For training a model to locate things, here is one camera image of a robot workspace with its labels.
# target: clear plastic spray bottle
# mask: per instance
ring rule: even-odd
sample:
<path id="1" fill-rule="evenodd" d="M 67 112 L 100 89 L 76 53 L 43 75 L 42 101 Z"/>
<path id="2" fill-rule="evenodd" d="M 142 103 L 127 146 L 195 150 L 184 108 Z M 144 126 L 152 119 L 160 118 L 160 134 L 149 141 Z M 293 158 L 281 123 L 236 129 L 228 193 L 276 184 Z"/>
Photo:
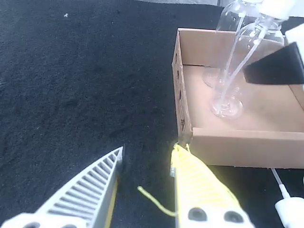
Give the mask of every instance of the clear plastic spray bottle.
<path id="1" fill-rule="evenodd" d="M 218 31 L 232 31 L 238 33 L 245 25 L 255 22 L 259 15 L 259 6 L 262 1 L 263 0 L 235 0 L 227 5 L 219 18 L 216 33 Z M 232 45 L 233 43 L 225 47 L 228 49 L 226 52 L 229 52 L 232 49 Z M 209 87 L 214 86 L 216 79 L 217 75 L 215 74 L 206 73 L 203 75 L 203 80 Z"/>
<path id="2" fill-rule="evenodd" d="M 240 116 L 243 102 L 252 96 L 245 81 L 244 66 L 281 49 L 284 37 L 282 22 L 288 20 L 295 0 L 264 0 L 259 17 L 254 23 L 243 27 L 235 37 L 235 44 L 216 82 L 211 99 L 211 111 L 220 117 Z"/>

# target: bottle neck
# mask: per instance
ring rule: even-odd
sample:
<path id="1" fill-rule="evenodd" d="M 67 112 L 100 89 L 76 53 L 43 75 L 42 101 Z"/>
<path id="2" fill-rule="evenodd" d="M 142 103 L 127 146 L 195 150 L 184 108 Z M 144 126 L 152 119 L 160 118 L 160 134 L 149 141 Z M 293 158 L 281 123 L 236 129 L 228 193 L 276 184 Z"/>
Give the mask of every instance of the bottle neck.
<path id="1" fill-rule="evenodd" d="M 278 31 L 282 27 L 284 20 L 273 18 L 264 14 L 256 19 L 256 25 L 261 28 L 268 28 L 268 31 Z"/>

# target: black object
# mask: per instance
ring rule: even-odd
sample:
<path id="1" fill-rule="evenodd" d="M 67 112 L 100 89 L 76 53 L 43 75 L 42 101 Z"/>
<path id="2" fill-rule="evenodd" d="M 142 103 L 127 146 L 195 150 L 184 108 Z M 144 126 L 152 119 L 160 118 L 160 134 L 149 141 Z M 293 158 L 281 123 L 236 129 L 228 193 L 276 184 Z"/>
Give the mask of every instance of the black object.
<path id="1" fill-rule="evenodd" d="M 234 223 L 243 223 L 244 222 L 243 217 L 235 211 L 226 212 L 224 215 L 224 220 L 226 222 L 234 222 Z"/>
<path id="2" fill-rule="evenodd" d="M 297 44 L 292 43 L 244 67 L 244 75 L 253 84 L 304 84 L 304 66 Z"/>
<path id="3" fill-rule="evenodd" d="M 192 208 L 188 213 L 188 218 L 193 221 L 203 222 L 207 221 L 207 214 L 201 208 Z"/>

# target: black carpet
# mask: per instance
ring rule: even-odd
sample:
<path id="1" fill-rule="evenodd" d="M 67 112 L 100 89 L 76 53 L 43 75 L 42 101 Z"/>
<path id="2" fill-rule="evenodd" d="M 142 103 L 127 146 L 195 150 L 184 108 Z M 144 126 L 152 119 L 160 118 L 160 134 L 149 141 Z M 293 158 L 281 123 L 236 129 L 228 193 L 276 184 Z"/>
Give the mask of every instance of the black carpet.
<path id="1" fill-rule="evenodd" d="M 112 227 L 173 228 L 174 219 L 136 186 L 174 209 L 176 29 L 214 29 L 221 10 L 126 0 L 0 0 L 0 222 L 34 212 L 87 165 L 125 144 Z M 283 30 L 301 22 L 291 19 Z M 281 226 L 271 171 L 211 168 L 258 228 Z M 304 171 L 279 174 L 292 195 L 304 197 Z"/>

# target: box flap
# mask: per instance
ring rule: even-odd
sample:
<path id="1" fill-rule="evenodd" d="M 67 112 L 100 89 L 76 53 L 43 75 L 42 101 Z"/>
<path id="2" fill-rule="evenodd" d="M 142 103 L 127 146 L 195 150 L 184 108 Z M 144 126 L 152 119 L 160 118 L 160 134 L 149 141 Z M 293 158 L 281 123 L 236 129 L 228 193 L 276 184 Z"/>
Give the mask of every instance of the box flap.
<path id="1" fill-rule="evenodd" d="M 230 53 L 235 32 L 180 28 L 180 50 L 184 65 L 220 67 Z"/>
<path id="2" fill-rule="evenodd" d="M 190 140 L 192 137 L 192 126 L 189 117 L 187 96 L 185 92 L 185 82 L 184 82 L 184 75 L 182 70 L 183 64 L 181 60 L 179 34 L 180 33 L 178 31 L 176 36 L 175 50 L 172 61 L 176 117 L 177 117 L 179 136 L 183 135 L 183 137 L 186 137 Z"/>
<path id="3" fill-rule="evenodd" d="M 304 134 L 193 128 L 191 152 L 209 165 L 304 168 Z"/>

